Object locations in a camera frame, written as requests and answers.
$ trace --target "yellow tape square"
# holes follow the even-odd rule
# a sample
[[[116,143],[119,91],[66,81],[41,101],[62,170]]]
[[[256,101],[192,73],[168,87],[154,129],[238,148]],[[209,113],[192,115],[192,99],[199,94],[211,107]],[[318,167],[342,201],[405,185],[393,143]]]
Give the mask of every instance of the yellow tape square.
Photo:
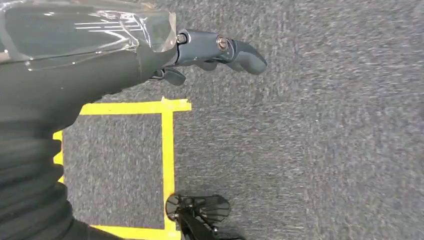
[[[191,111],[192,105],[187,99],[129,103],[90,103],[82,107],[80,115],[134,115],[161,114],[162,124],[162,174],[163,174],[163,217],[164,229],[141,227],[103,226],[93,227],[111,233],[123,239],[138,240],[180,240],[181,233],[176,230],[175,222],[168,219],[165,213],[165,203],[169,195],[175,191],[174,179],[174,112]],[[54,139],[63,141],[62,131],[53,135]],[[56,164],[64,165],[62,150],[54,157]],[[62,176],[59,182],[64,183]]]

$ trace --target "black fabric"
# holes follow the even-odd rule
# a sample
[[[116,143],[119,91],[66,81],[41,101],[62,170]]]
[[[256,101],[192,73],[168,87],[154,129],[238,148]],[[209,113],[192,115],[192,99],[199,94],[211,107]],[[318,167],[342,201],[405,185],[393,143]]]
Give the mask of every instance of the black fabric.
[[[6,127],[0,125],[0,240],[120,239],[74,219],[58,182],[63,166],[53,163],[60,142],[29,129],[24,136],[25,127],[13,137]]]

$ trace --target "yellow floor marking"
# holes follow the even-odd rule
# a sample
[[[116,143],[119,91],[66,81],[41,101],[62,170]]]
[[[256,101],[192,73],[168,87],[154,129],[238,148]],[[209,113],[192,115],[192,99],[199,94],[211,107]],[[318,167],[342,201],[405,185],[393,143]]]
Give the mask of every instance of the yellow floor marking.
[[[82,107],[80,115],[133,115],[161,114],[190,111],[192,105],[187,99],[126,103],[90,103]]]
[[[163,229],[135,228],[122,226],[99,226],[93,227],[114,234],[123,239],[140,240],[181,240],[179,231],[168,231]]]
[[[164,229],[140,227],[103,226],[93,227],[119,236],[124,239],[137,240],[180,240],[181,233],[176,231],[175,222],[168,219],[165,213],[165,204],[169,195],[175,191],[174,176],[174,112],[191,111],[192,105],[187,99],[131,103],[90,103],[82,107],[80,115],[134,115],[134,114],[161,114],[162,122],[162,179],[163,179],[163,208]],[[62,131],[53,135],[54,139],[63,141]],[[55,157],[54,162],[64,164],[63,150]]]
[[[174,114],[162,113],[162,169],[163,169],[163,214],[165,230],[175,231],[176,224],[165,212],[168,197],[175,191],[174,175]]]
[[[62,142],[62,147],[60,148],[60,152],[58,154],[56,154],[56,156],[54,156],[53,161],[54,161],[55,164],[63,165],[64,164],[64,144],[63,144],[62,131],[58,131],[55,134],[53,134],[53,139],[56,139],[56,140],[59,140],[59,141]],[[59,179],[59,182],[64,183],[65,177],[62,176]]]

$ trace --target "clear plastic sleeve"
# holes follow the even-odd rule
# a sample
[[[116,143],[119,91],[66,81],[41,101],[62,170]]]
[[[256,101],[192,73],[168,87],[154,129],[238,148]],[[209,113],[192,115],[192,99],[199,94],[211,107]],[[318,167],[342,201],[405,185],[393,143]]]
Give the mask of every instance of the clear plastic sleeve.
[[[121,0],[0,0],[0,63],[176,44],[176,16]]]

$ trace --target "screw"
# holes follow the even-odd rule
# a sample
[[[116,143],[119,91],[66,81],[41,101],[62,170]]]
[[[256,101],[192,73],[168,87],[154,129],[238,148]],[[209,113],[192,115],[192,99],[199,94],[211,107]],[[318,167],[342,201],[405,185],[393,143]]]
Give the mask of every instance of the screw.
[[[187,36],[180,33],[176,36],[176,43],[177,44],[185,44],[187,43]]]
[[[218,38],[216,39],[216,43],[218,44],[219,50],[224,52],[228,49],[228,42],[225,37],[218,36]]]

